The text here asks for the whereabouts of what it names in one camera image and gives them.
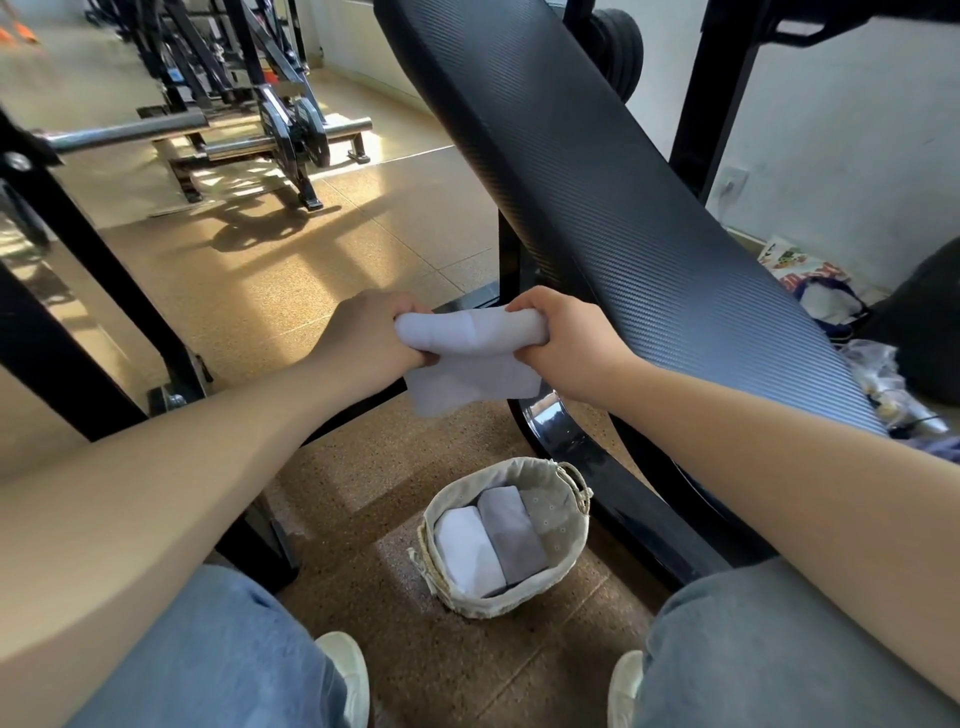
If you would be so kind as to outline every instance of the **black bag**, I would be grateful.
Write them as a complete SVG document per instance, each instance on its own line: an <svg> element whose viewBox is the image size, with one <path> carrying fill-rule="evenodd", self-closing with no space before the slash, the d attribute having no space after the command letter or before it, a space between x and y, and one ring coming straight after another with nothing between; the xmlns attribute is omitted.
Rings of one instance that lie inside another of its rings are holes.
<svg viewBox="0 0 960 728"><path fill-rule="evenodd" d="M960 405L960 237L920 264L857 332L897 347L907 384Z"/></svg>

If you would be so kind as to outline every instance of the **jeans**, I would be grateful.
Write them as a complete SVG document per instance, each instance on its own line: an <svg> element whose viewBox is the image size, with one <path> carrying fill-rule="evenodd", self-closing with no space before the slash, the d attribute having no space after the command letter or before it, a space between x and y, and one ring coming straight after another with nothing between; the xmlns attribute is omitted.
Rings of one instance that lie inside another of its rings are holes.
<svg viewBox="0 0 960 728"><path fill-rule="evenodd" d="M782 559L708 576L647 636L634 728L960 726L926 682Z"/></svg>
<svg viewBox="0 0 960 728"><path fill-rule="evenodd" d="M201 567L68 728L343 728L346 687L276 600ZM960 708L785 562L677 592L634 728L960 726Z"/></svg>
<svg viewBox="0 0 960 728"><path fill-rule="evenodd" d="M243 574L202 566L67 728L346 728L347 686Z"/></svg>

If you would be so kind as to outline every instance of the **woven basket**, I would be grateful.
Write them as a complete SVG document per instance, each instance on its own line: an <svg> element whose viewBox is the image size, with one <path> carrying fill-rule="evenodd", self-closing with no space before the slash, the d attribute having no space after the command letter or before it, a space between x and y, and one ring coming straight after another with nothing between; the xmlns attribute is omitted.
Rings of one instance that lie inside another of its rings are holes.
<svg viewBox="0 0 960 728"><path fill-rule="evenodd" d="M520 491L549 566L500 595L464 595L447 575L434 542L434 525L451 508L470 505L488 488L508 484ZM451 610L470 619L499 617L545 592L573 568L587 544L592 496L583 476L569 463L535 457L504 460L455 480L437 493L417 528L418 547L408 548L407 553L430 593Z"/></svg>

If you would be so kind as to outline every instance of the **folded white towel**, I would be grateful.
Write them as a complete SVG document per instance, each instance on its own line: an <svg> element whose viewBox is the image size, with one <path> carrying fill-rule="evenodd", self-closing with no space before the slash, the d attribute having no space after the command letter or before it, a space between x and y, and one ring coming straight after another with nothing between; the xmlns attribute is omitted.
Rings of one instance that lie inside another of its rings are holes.
<svg viewBox="0 0 960 728"><path fill-rule="evenodd" d="M549 339L533 309L474 308L454 313L405 313L396 334L408 347L441 355L405 377L418 415L432 417L472 401L520 400L540 393L540 376L514 352Z"/></svg>
<svg viewBox="0 0 960 728"><path fill-rule="evenodd" d="M481 598L507 586L475 505L446 511L433 527L433 538L446 573L463 594Z"/></svg>

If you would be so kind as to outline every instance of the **shoe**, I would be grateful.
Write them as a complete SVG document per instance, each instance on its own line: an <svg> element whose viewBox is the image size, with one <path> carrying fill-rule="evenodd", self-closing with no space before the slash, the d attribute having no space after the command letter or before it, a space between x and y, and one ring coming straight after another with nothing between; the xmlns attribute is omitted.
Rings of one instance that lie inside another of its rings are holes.
<svg viewBox="0 0 960 728"><path fill-rule="evenodd" d="M350 728L367 728L370 719L370 676L356 640L346 632L327 632L316 640L347 683L344 718Z"/></svg>
<svg viewBox="0 0 960 728"><path fill-rule="evenodd" d="M607 693L608 728L632 728L636 694L643 682L643 652L635 649L616 661Z"/></svg>
<svg viewBox="0 0 960 728"><path fill-rule="evenodd" d="M28 43L40 43L40 41L36 39L34 32L23 23L13 23L13 27L16 30L16 34L23 38L24 41Z"/></svg>

